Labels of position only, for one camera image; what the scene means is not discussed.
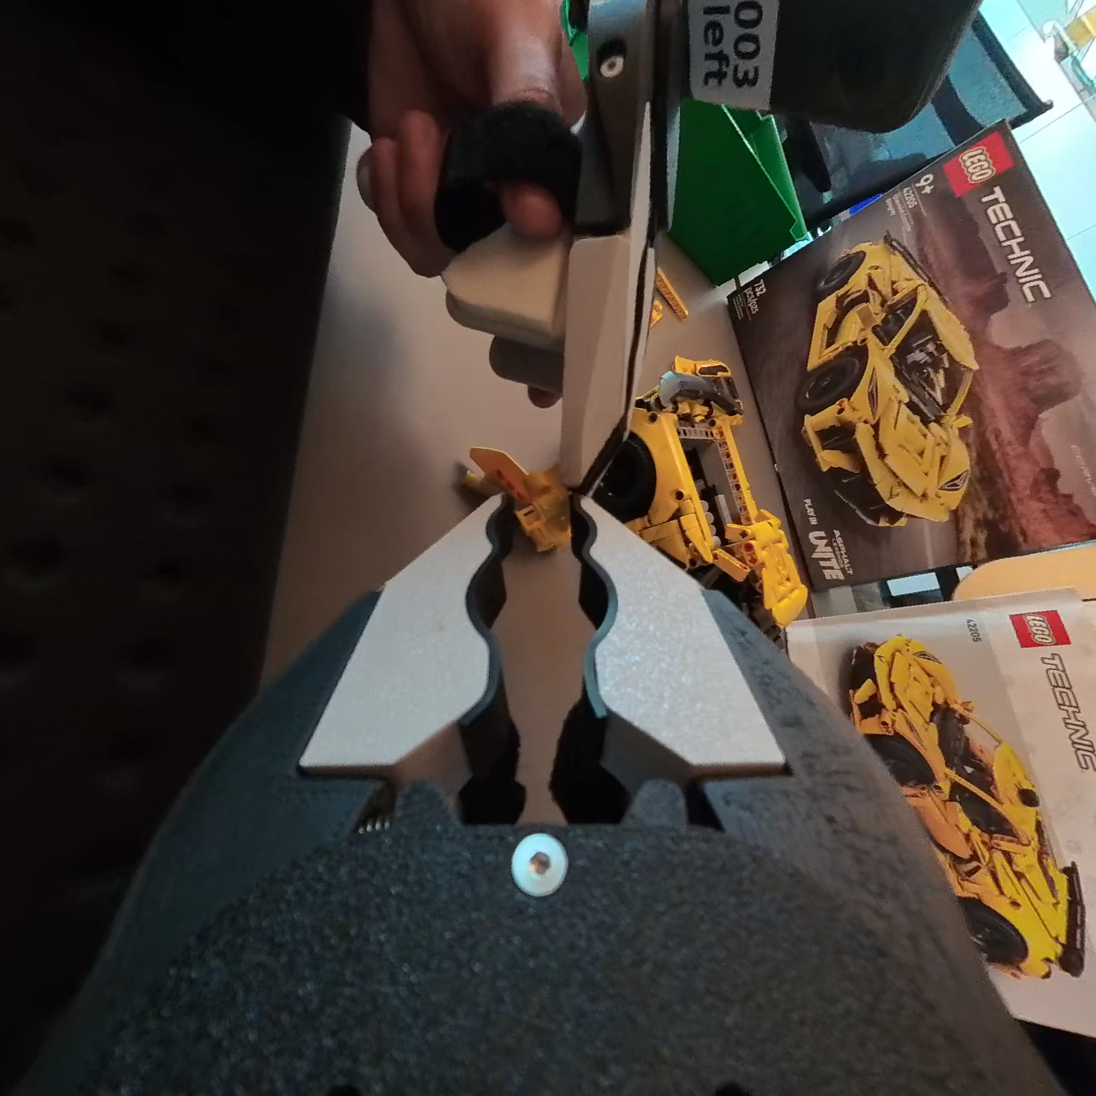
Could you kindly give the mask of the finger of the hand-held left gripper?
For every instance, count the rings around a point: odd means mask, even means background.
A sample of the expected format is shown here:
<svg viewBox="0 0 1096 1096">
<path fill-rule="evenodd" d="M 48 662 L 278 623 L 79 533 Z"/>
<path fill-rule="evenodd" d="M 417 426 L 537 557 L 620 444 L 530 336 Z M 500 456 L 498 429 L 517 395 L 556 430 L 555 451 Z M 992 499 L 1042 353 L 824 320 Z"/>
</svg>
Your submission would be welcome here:
<svg viewBox="0 0 1096 1096">
<path fill-rule="evenodd" d="M 573 491 L 593 490 L 631 413 L 654 266 L 648 224 L 581 237 L 571 247 L 559 471 Z"/>
</svg>

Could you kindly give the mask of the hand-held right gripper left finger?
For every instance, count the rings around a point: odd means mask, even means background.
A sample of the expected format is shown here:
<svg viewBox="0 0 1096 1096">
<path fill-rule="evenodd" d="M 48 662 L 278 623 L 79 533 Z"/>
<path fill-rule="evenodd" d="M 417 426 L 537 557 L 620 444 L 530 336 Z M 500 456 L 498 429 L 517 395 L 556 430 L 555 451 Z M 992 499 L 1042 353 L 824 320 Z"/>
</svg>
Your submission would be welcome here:
<svg viewBox="0 0 1096 1096">
<path fill-rule="evenodd" d="M 384 584 L 299 767 L 391 784 L 468 784 L 508 765 L 516 730 L 494 632 L 512 502 L 490 497 Z"/>
</svg>

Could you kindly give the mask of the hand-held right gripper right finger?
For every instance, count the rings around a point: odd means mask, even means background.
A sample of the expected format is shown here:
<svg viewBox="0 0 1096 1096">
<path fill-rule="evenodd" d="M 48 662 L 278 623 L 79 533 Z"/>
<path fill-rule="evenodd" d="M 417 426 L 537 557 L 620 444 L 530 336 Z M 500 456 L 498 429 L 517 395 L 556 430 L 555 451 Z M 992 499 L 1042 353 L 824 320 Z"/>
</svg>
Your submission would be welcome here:
<svg viewBox="0 0 1096 1096">
<path fill-rule="evenodd" d="M 789 776 L 789 759 L 721 623 L 742 618 L 590 497 L 571 499 L 579 610 L 590 626 L 558 782 Z"/>
</svg>

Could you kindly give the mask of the small yellow brick assembly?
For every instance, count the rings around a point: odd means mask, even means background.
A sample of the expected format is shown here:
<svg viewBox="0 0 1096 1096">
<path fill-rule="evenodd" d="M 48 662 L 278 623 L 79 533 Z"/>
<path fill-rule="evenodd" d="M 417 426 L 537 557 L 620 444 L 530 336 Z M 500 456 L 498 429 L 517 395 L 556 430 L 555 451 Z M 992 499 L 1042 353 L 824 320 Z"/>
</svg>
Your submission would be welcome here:
<svg viewBox="0 0 1096 1096">
<path fill-rule="evenodd" d="M 461 484 L 486 498 L 507 495 L 517 521 L 539 553 L 568 546 L 571 491 L 560 478 L 559 465 L 529 471 L 500 448 L 473 446 Z"/>
</svg>

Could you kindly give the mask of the grey desk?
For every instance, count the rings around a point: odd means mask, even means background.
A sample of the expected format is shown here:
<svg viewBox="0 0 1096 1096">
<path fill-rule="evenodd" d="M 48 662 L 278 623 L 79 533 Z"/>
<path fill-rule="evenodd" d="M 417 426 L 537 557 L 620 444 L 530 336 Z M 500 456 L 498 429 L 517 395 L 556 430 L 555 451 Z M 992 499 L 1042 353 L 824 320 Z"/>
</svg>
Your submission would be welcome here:
<svg viewBox="0 0 1096 1096">
<path fill-rule="evenodd" d="M 382 236 L 353 180 L 365 148 L 365 134 L 354 129 L 265 664 L 275 679 L 272 720 L 303 712 L 303 742 L 290 760 L 297 798 L 355 795 L 342 844 L 380 842 L 389 832 L 376 824 L 397 827 L 401 811 L 418 803 L 444 825 L 462 820 L 455 784 L 316 776 L 299 759 L 384 584 L 486 501 L 451 482 L 470 444 L 547 463 L 560 429 L 558 411 L 536 409 L 524 390 L 490 370 L 489 337 L 447 314 L 442 281 L 415 277 Z M 645 801 L 656 793 L 670 801 L 675 825 L 687 812 L 719 816 L 729 794 L 752 805 L 763 792 L 795 788 L 790 773 L 618 784 L 597 771 L 598 782 L 559 784 L 559 738 L 581 698 L 582 645 L 592 631 L 579 610 L 580 567 L 571 545 L 537 553 L 515 527 L 503 574 L 507 598 L 494 632 L 516 729 L 516 781 L 525 789 L 520 829 L 614 823 L 636 794 Z M 743 614 L 731 622 L 723 609 L 721 623 L 777 733 L 760 671 L 748 662 L 774 668 L 778 691 L 791 665 Z"/>
</svg>

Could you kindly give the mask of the person's left hand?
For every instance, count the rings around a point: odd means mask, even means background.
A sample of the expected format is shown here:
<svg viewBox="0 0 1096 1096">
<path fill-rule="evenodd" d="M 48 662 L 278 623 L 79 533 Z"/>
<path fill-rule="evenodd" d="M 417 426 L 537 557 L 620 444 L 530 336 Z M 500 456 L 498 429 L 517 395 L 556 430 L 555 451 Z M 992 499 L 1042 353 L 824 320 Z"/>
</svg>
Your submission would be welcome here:
<svg viewBox="0 0 1096 1096">
<path fill-rule="evenodd" d="M 536 103 L 567 125 L 585 114 L 580 69 L 551 1 L 374 2 L 361 159 L 367 204 L 419 276 L 443 274 L 453 251 L 435 225 L 449 130 L 469 114 Z"/>
</svg>

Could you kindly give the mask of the yellow toy brick car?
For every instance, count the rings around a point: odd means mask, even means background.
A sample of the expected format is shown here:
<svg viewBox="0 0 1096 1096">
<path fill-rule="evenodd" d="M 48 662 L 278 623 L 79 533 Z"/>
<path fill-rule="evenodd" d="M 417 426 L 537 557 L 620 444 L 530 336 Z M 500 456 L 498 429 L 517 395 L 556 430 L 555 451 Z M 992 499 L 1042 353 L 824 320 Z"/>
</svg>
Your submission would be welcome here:
<svg viewBox="0 0 1096 1096">
<path fill-rule="evenodd" d="M 735 435 L 744 414 L 729 365 L 675 357 L 636 397 L 594 499 L 781 645 L 808 589 L 785 527 L 749 485 Z"/>
</svg>

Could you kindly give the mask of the green plastic bin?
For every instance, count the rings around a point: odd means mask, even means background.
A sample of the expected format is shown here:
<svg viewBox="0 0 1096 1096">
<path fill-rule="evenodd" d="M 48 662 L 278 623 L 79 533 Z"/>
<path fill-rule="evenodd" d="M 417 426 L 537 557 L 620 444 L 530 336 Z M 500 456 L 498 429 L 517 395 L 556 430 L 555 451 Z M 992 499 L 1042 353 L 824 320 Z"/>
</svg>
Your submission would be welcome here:
<svg viewBox="0 0 1096 1096">
<path fill-rule="evenodd" d="M 552 137 L 569 285 L 654 275 L 667 234 L 713 284 L 804 234 L 773 113 L 793 2 L 566 2 L 588 105 Z"/>
</svg>

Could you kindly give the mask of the white instruction booklet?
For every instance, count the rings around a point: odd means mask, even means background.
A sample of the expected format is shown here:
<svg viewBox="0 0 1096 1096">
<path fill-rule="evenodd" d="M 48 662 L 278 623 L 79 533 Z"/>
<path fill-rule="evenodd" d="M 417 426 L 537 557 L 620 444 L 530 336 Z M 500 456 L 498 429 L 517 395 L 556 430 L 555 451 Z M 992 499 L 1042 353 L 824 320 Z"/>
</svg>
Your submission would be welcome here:
<svg viewBox="0 0 1096 1096">
<path fill-rule="evenodd" d="M 787 649 L 922 819 L 1009 1011 L 1093 1038 L 1094 604 L 1059 588 L 796 621 Z"/>
</svg>

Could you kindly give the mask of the dark toy car box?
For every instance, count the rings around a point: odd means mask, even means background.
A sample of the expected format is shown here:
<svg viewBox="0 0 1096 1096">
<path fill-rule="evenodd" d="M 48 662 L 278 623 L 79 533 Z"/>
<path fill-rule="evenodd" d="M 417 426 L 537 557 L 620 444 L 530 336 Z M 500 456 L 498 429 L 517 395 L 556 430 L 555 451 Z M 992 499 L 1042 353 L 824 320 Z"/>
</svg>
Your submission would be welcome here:
<svg viewBox="0 0 1096 1096">
<path fill-rule="evenodd" d="M 1094 296 L 1008 121 L 729 313 L 813 589 L 1094 540 Z"/>
</svg>

